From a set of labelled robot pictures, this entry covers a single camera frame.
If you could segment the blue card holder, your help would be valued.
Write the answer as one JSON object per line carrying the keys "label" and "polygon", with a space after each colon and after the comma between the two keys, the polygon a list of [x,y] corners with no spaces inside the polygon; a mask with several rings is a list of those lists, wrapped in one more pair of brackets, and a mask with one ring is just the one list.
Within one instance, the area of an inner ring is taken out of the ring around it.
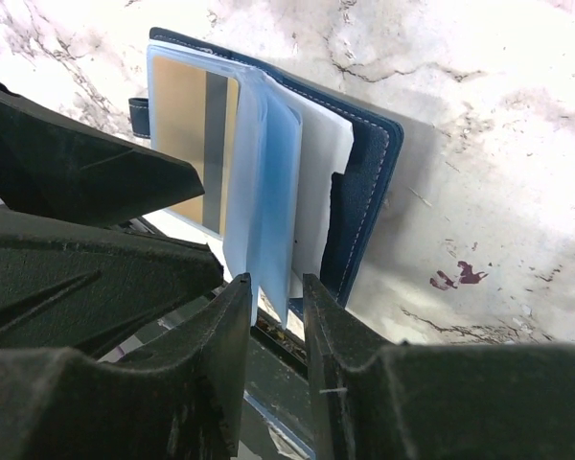
{"label": "blue card holder", "polygon": [[150,140],[150,67],[175,58],[239,83],[223,258],[247,272],[282,324],[301,315],[313,274],[345,306],[403,144],[388,117],[235,51],[152,28],[148,91],[131,99],[133,133]]}

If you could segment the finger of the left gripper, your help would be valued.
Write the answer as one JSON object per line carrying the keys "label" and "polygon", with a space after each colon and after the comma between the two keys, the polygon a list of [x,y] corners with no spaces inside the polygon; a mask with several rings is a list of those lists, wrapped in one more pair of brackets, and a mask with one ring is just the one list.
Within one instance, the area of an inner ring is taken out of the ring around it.
{"label": "finger of the left gripper", "polygon": [[101,357],[222,281],[204,244],[0,208],[0,349]]}
{"label": "finger of the left gripper", "polygon": [[114,225],[203,193],[191,164],[56,113],[0,82],[0,198],[10,209]]}

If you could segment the gold card with stripe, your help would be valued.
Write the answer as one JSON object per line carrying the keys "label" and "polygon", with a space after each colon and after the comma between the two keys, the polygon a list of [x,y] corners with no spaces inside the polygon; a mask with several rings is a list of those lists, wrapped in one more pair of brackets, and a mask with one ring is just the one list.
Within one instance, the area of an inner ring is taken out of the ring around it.
{"label": "gold card with stripe", "polygon": [[239,83],[173,57],[155,56],[150,63],[154,148],[189,162],[204,188],[204,195],[175,204],[172,210],[222,235]]}

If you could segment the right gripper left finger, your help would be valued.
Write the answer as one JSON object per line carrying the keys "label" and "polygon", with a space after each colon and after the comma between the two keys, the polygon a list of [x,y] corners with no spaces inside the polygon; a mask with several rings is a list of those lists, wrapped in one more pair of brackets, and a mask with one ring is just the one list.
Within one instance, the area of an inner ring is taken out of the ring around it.
{"label": "right gripper left finger", "polygon": [[98,459],[230,459],[237,455],[250,336],[242,274],[186,321],[114,363],[103,390]]}

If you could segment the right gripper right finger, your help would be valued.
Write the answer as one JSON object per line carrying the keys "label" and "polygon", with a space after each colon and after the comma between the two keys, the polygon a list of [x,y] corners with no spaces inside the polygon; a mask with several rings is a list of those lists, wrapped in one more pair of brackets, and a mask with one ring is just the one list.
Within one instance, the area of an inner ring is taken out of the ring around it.
{"label": "right gripper right finger", "polygon": [[383,354],[390,342],[303,278],[310,408],[318,459],[406,459]]}

